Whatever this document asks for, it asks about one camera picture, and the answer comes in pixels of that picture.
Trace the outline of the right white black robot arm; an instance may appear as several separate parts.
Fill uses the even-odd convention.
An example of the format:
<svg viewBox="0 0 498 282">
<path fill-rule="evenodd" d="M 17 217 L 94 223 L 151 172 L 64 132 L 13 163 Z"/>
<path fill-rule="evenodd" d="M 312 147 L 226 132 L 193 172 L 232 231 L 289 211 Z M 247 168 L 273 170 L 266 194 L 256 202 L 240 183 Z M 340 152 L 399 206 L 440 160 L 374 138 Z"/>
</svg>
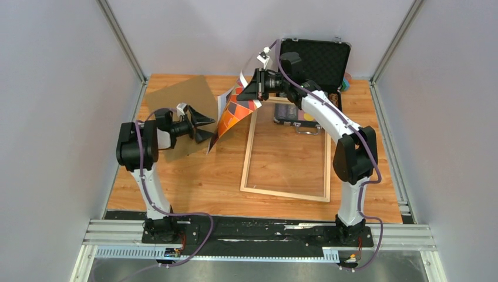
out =
<svg viewBox="0 0 498 282">
<path fill-rule="evenodd" d="M 237 100 L 268 100 L 272 93 L 284 93 L 289 102 L 311 115 L 334 141 L 332 167 L 341 181 L 335 237 L 343 245 L 352 244 L 366 227 L 367 216 L 362 211 L 365 187 L 372 174 L 379 171 L 375 130 L 358 125 L 342 113 L 304 73 L 304 63 L 296 52 L 280 55 L 278 71 L 256 69 Z"/>
</svg>

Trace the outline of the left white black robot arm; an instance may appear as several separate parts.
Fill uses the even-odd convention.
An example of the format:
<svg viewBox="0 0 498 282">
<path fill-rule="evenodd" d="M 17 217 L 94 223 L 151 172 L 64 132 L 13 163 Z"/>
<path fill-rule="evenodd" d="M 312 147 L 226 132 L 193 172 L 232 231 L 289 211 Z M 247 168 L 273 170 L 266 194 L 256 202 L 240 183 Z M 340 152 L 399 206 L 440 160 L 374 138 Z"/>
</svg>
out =
<svg viewBox="0 0 498 282">
<path fill-rule="evenodd" d="M 175 109 L 154 110 L 145 121 L 122 123 L 116 146 L 116 159 L 126 168 L 139 185 L 146 205 L 144 233 L 166 243 L 176 241 L 180 235 L 177 214 L 166 199 L 157 172 L 161 150 L 174 149 L 177 139 L 187 135 L 200 144 L 212 137 L 202 126 L 215 120 L 186 103 Z"/>
</svg>

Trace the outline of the colourful balloon photo print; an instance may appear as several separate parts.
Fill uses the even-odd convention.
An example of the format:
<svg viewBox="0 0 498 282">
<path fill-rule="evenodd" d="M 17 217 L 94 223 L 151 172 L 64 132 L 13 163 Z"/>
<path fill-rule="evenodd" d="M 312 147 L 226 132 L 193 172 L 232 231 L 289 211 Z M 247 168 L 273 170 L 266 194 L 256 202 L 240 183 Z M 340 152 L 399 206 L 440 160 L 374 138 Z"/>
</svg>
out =
<svg viewBox="0 0 498 282">
<path fill-rule="evenodd" d="M 218 121 L 208 144 L 207 153 L 212 151 L 220 138 L 233 126 L 262 107 L 262 103 L 257 99 L 237 100 L 237 96 L 242 93 L 247 85 L 247 79 L 241 71 L 234 86 L 218 97 Z"/>
</svg>

